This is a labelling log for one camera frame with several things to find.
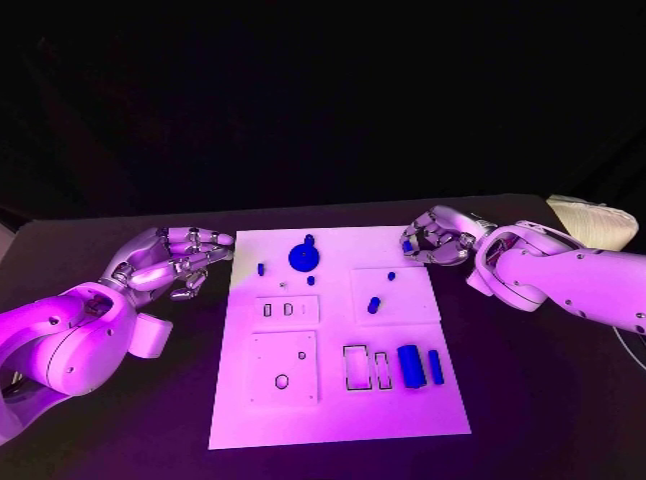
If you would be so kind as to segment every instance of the cable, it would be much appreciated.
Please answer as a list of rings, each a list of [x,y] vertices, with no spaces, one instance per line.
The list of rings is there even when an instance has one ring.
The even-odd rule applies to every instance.
[[[626,342],[623,341],[621,335],[618,334],[618,329],[617,329],[615,327],[613,327],[613,329],[614,329],[614,332],[615,332],[615,336],[618,337],[618,341],[621,342],[623,348],[626,349],[626,351],[628,352],[630,356],[633,357],[633,360],[637,362],[637,364],[643,367],[643,369],[644,369],[644,371],[646,371],[644,363],[637,359],[634,353],[630,351],[630,348],[628,348],[628,346],[626,345]]]

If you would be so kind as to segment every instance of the dark table surface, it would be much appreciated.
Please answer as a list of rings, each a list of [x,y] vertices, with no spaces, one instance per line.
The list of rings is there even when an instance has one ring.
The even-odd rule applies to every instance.
[[[404,225],[435,204],[562,229],[528,195],[33,222],[0,264],[0,311],[95,280],[144,228]],[[467,286],[466,267],[428,271],[471,435],[209,451],[231,273],[220,262],[196,299],[144,309],[174,322],[161,357],[128,355],[102,387],[45,413],[0,447],[0,478],[646,479],[646,373],[613,330],[551,302],[535,313],[512,309]]]

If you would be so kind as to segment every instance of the small blue piece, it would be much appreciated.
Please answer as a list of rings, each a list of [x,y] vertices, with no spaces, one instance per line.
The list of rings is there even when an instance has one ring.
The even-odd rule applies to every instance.
[[[379,306],[380,306],[380,299],[378,297],[372,297],[369,302],[369,308],[368,308],[369,313],[376,313]]]
[[[435,350],[428,351],[428,363],[431,365],[431,377],[434,377],[434,383],[442,385],[442,370],[441,363],[438,362],[438,352]]]
[[[298,244],[290,252],[290,266],[297,272],[310,272],[319,265],[320,255],[313,246],[313,235],[304,237],[304,243]]]
[[[424,369],[421,368],[419,349],[417,345],[404,345],[398,348],[399,366],[406,388],[419,388],[427,384]]]

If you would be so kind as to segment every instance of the beige cloth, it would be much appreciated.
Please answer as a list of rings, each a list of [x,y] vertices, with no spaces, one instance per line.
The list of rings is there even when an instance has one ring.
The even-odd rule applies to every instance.
[[[587,247],[621,250],[636,236],[636,218],[623,210],[561,195],[552,195],[546,203],[569,234]]]

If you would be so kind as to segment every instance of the robotic hand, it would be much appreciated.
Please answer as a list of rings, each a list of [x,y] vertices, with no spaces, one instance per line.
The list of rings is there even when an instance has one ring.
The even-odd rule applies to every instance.
[[[53,405],[99,387],[125,352],[158,357],[171,323],[135,310],[176,279],[186,287],[170,298],[195,297],[207,265],[232,258],[232,242],[199,228],[153,228],[121,247],[96,283],[0,314],[0,371],[22,374],[0,387],[0,445]]]
[[[399,242],[424,263],[457,265],[473,255],[467,284],[512,307],[532,312],[548,297],[574,315],[646,334],[646,256],[585,248],[528,221],[497,228],[445,206],[417,218]]]

